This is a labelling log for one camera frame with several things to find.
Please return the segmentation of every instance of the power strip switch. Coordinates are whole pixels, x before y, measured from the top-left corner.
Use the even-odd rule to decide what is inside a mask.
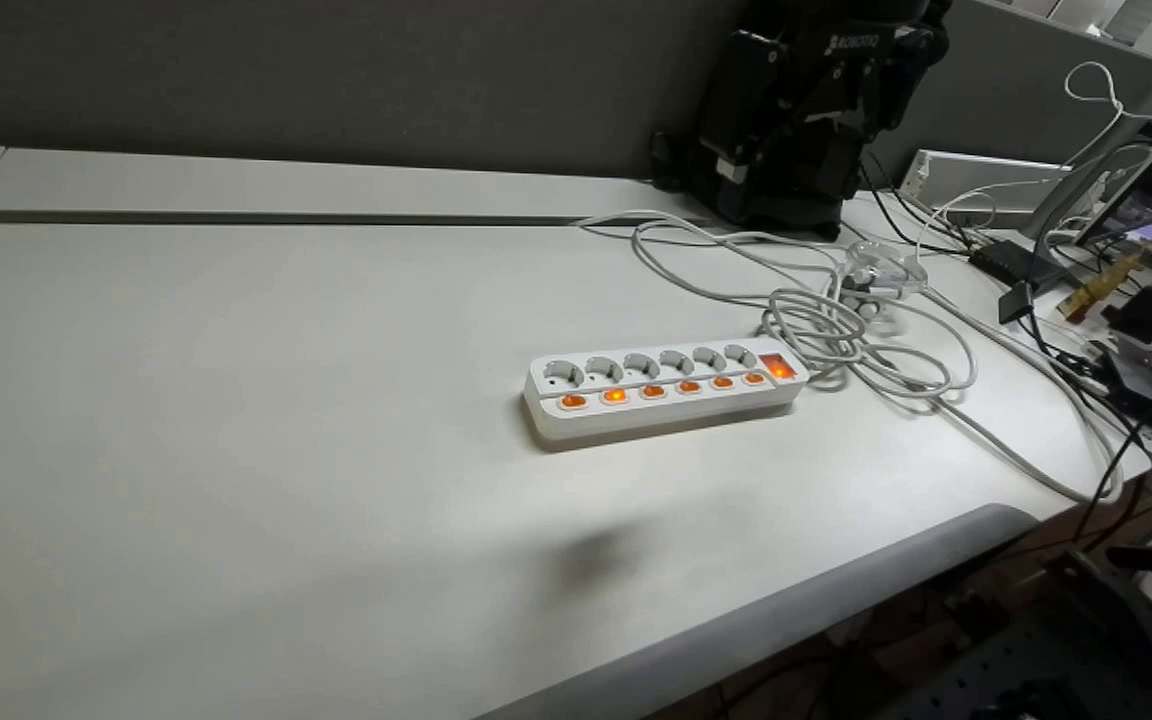
[[[543,442],[628,438],[789,411],[809,368],[782,338],[538,354],[524,403]]]

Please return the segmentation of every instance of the white desk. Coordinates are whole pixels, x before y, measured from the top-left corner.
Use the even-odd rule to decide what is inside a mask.
[[[0,162],[0,211],[172,217],[596,217],[674,208],[678,197],[614,176],[278,162],[203,157],[38,150]]]
[[[749,328],[571,229],[0,229],[0,720],[624,714],[1068,506],[865,388],[528,438],[528,354]],[[1060,392],[972,344],[969,409],[1093,489]]]

